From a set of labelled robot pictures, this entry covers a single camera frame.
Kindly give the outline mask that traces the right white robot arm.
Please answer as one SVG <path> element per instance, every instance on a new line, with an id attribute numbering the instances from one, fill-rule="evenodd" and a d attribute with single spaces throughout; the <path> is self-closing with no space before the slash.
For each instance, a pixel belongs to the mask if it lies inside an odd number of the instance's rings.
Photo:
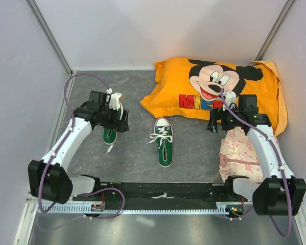
<path id="1" fill-rule="evenodd" d="M 223 106 L 210 112 L 207 130 L 217 133 L 217 121 L 229 131 L 240 127 L 251 141 L 263 174 L 261 183 L 244 176 L 230 176 L 223 188 L 224 197 L 235 201 L 240 196 L 252 202 L 257 215 L 295 216 L 306 192 L 304 179 L 296 178 L 286 164 L 276 144 L 271 121 L 260 114 L 256 95 L 236 97 L 232 91 L 222 91 L 219 96 Z"/>

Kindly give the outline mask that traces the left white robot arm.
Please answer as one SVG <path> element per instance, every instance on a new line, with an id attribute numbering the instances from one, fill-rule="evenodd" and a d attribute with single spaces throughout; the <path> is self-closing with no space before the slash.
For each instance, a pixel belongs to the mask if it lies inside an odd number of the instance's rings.
<path id="1" fill-rule="evenodd" d="M 53 148 L 40 160 L 28 165 L 31 195 L 64 204 L 70 197 L 83 194 L 91 201 L 101 197 L 102 189 L 91 176 L 70 178 L 69 164 L 76 151 L 96 126 L 127 132 L 128 111 L 120 102 L 121 93 L 92 91 L 89 100 L 73 110 L 69 124 Z"/>

